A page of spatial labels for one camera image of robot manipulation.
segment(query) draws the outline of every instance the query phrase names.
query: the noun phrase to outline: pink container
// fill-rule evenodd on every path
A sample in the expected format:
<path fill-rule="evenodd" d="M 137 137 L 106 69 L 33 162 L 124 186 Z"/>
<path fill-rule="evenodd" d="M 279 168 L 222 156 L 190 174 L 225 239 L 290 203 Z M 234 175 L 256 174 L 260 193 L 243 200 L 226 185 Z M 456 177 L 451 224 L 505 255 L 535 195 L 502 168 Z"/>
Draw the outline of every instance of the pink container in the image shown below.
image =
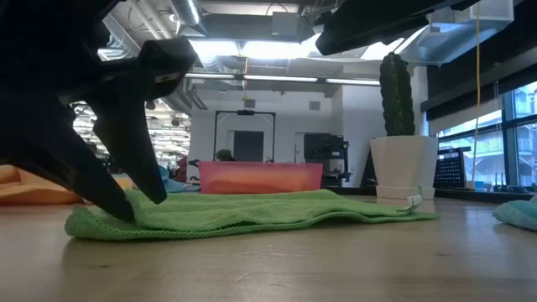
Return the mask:
<path fill-rule="evenodd" d="M 272 194 L 318 190 L 322 164 L 200 162 L 203 194 Z"/>

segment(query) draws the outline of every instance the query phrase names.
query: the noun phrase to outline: black equipment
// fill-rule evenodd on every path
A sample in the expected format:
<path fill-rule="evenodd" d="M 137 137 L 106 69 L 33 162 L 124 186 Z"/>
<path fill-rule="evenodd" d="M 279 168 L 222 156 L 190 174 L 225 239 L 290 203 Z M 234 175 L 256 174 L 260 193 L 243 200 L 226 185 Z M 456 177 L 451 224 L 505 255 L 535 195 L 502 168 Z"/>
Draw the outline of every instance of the black equipment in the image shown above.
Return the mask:
<path fill-rule="evenodd" d="M 341 135 L 307 133 L 304 135 L 304 159 L 306 163 L 323 164 L 322 187 L 341 187 L 341 180 L 350 180 L 348 168 L 349 143 Z M 331 170 L 332 159 L 343 159 L 343 172 Z"/>
<path fill-rule="evenodd" d="M 464 166 L 464 153 L 471 150 L 470 147 L 439 150 L 433 187 L 436 189 L 466 188 L 467 173 Z"/>
<path fill-rule="evenodd" d="M 169 95 L 196 59 L 187 39 L 147 41 L 136 59 L 101 62 L 102 19 L 118 0 L 0 0 L 0 164 L 73 190 L 124 221 L 125 194 L 72 129 L 86 101 L 95 134 L 152 201 L 166 198 L 144 103 Z"/>
<path fill-rule="evenodd" d="M 464 10 L 476 0 L 349 0 L 345 1 L 325 24 L 324 32 L 315 42 L 323 55 L 410 36 L 426 26 L 426 15 L 451 6 Z"/>

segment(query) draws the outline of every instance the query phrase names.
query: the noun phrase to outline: ceiling light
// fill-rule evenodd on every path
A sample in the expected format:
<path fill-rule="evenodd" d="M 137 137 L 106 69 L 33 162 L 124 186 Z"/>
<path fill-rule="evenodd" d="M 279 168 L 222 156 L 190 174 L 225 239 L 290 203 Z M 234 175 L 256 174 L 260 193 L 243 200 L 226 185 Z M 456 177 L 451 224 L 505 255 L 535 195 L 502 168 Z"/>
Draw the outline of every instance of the ceiling light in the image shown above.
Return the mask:
<path fill-rule="evenodd" d="M 380 86 L 376 80 L 326 79 L 327 84 Z"/>
<path fill-rule="evenodd" d="M 315 83 L 317 78 L 303 77 L 303 76 L 276 76 L 276 75 L 244 75 L 244 80 L 255 81 L 295 81 Z"/>
<path fill-rule="evenodd" d="M 317 46 L 315 46 L 315 42 L 317 41 L 319 36 L 321 36 L 321 34 L 314 34 L 311 38 L 302 41 L 300 48 L 304 52 L 305 56 L 309 55 L 311 52 L 319 53 Z"/>
<path fill-rule="evenodd" d="M 362 60 L 382 60 L 390 52 L 394 51 L 404 41 L 403 38 L 396 39 L 394 42 L 386 45 L 382 42 L 369 45 L 360 59 Z"/>
<path fill-rule="evenodd" d="M 233 41 L 201 39 L 189 41 L 199 56 L 239 55 L 237 43 Z"/>
<path fill-rule="evenodd" d="M 308 53 L 299 43 L 288 42 L 250 41 L 242 49 L 242 55 L 252 59 L 296 59 Z"/>
<path fill-rule="evenodd" d="M 418 30 L 416 30 L 416 32 L 413 33 L 408 39 L 406 39 L 406 40 L 401 44 L 401 46 L 399 46 L 394 52 L 395 52 L 396 54 L 398 54 L 398 53 L 400 53 L 401 51 L 403 51 L 405 48 L 407 48 L 407 47 L 410 45 L 410 43 L 412 43 L 412 41 L 414 41 L 416 38 L 418 38 L 418 36 L 419 36 L 421 33 L 423 33 L 423 31 L 424 31 L 427 27 L 429 27 L 429 25 L 424 26 L 422 29 L 418 29 Z"/>
<path fill-rule="evenodd" d="M 185 75 L 185 78 L 190 78 L 190 79 L 210 79 L 210 80 L 233 80 L 233 79 L 235 79 L 235 75 L 189 72 L 189 73 L 187 73 Z"/>

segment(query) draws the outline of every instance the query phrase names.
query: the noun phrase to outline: green towel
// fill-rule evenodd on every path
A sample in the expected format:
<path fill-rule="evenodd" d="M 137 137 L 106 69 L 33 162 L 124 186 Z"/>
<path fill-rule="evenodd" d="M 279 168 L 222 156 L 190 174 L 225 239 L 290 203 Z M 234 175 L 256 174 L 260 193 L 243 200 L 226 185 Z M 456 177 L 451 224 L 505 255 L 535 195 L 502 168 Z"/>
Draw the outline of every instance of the green towel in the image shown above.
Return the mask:
<path fill-rule="evenodd" d="M 139 191 L 127 190 L 126 194 L 133 204 L 136 224 L 119 221 L 96 207 L 77 207 L 67 219 L 65 231 L 73 237 L 98 240 L 186 239 L 298 229 L 334 217 L 366 223 L 437 217 L 349 200 L 329 190 L 270 195 L 168 194 L 158 206 Z"/>

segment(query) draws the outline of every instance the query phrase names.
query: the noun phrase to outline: cactus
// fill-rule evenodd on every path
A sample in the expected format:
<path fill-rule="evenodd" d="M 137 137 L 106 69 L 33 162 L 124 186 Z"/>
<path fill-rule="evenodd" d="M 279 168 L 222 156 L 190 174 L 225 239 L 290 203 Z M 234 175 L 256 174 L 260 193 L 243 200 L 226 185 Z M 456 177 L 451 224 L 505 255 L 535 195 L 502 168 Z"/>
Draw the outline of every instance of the cactus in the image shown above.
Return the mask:
<path fill-rule="evenodd" d="M 388 136 L 414 135 L 412 87 L 407 62 L 389 53 L 380 65 L 380 92 L 383 96 L 384 121 Z"/>

